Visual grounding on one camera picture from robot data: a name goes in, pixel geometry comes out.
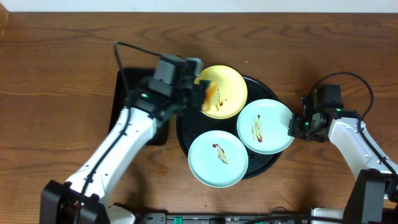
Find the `yellow sponge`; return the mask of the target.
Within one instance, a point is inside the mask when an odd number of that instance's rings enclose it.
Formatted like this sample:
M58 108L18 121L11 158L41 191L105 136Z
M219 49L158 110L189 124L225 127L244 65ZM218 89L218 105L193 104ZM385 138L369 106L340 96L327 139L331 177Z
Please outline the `yellow sponge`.
M202 111L209 111L211 107L211 98L218 89L217 82L201 80L200 84L205 87L205 97L201 106Z

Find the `yellow plate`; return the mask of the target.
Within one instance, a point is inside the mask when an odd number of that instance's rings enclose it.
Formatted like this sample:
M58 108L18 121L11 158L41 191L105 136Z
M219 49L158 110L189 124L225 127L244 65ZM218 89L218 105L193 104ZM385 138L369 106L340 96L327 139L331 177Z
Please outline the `yellow plate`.
M195 84L200 80L209 80L218 86L210 98L210 108L203 114L214 119L231 118L244 107L248 88L243 76L231 67L214 65L204 69Z

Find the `light green plate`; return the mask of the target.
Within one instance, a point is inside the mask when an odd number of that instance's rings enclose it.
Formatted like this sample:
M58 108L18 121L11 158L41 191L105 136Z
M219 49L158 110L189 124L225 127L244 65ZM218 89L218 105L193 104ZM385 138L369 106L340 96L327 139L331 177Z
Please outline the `light green plate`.
M237 133L248 149L259 154L276 154L294 140L288 135L291 117L291 110L277 100L256 100L240 112Z
M208 131L197 137L188 150L188 164L203 184L226 188L237 184L248 169L244 144L226 131Z

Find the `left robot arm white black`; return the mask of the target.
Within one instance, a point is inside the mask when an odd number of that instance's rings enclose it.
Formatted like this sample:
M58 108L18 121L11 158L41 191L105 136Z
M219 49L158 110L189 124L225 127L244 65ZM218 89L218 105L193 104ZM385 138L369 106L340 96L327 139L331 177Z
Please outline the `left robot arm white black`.
M168 84L143 79L94 154L65 183L43 189L40 223L135 223L136 215L109 200L137 153L173 114L210 106L217 85L205 80Z

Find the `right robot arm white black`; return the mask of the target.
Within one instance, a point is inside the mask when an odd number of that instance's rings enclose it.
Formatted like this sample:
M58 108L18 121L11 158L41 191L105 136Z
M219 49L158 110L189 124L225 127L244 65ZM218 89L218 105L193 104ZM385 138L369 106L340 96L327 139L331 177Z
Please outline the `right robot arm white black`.
M355 111L293 114L288 134L309 141L330 141L356 179L345 208L314 208L312 223L397 223L397 209L384 208L385 200L397 202L397 164L377 145Z

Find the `black round tray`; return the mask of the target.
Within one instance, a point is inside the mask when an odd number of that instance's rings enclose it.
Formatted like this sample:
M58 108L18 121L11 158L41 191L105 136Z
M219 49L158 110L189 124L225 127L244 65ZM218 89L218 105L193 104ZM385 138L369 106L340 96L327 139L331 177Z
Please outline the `black round tray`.
M248 88L247 104L261 99L279 101L277 95L263 82L249 76L243 76L243 78ZM221 130L238 136L238 116L236 114L226 119L215 119L194 110L187 110L183 115L177 116L176 132L182 151L187 155L193 141L207 131ZM281 156L279 152L268 155L260 154L250 149L246 150L248 152L249 163L243 177L244 179L250 179L264 173Z

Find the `black rectangular tray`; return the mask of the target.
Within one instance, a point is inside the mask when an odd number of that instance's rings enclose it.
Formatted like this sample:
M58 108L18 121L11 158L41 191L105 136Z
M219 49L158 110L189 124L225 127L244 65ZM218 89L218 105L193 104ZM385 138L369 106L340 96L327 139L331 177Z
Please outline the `black rectangular tray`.
M129 67L124 69L127 83L131 89L134 89L145 77L150 77L154 73L154 68L134 68ZM126 92L124 87L123 78L121 73L118 72L116 79L116 86L114 90L113 105L111 110L111 117L109 122L108 132L110 133L116 121L119 118L121 110L124 108L124 100L126 98ZM169 122L166 122L159 128L154 137L147 142L148 146L163 146L167 142L169 135Z

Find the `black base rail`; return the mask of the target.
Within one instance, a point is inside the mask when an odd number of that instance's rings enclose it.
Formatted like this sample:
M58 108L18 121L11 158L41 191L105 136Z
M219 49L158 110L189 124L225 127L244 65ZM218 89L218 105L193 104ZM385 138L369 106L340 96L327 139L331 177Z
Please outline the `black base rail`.
M244 224L244 223L354 223L351 220L310 215L186 215L166 213L137 214L135 224Z

